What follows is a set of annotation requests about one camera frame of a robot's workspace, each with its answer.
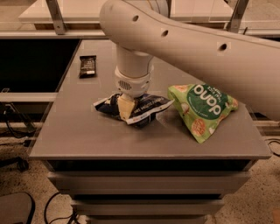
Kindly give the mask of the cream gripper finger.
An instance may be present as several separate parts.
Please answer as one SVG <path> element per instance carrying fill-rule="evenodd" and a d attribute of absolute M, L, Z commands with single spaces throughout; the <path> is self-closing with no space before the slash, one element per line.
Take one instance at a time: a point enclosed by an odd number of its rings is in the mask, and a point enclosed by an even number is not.
<path fill-rule="evenodd" d="M 136 106 L 136 101 L 134 98 L 131 98 L 130 96 L 126 94 L 122 94 L 118 98 L 118 109 L 120 112 L 120 117 L 122 120 L 126 121 L 130 118 L 130 115 Z"/>

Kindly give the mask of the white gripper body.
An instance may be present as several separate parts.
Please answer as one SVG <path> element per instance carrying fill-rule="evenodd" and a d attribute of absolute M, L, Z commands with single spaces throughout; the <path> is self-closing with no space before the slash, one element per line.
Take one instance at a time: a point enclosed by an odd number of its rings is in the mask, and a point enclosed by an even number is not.
<path fill-rule="evenodd" d="M 153 72 L 154 66 L 117 66 L 115 84 L 122 93 L 137 98 L 147 92 Z"/>

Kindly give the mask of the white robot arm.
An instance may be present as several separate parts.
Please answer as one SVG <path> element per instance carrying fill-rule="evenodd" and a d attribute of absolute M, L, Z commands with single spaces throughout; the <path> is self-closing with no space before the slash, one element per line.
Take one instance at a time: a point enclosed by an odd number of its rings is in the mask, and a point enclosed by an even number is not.
<path fill-rule="evenodd" d="M 271 40 L 160 15 L 145 0 L 108 0 L 101 28 L 115 44 L 124 79 L 148 74 L 147 53 L 218 88 L 274 121 L 280 120 L 280 45 Z"/>

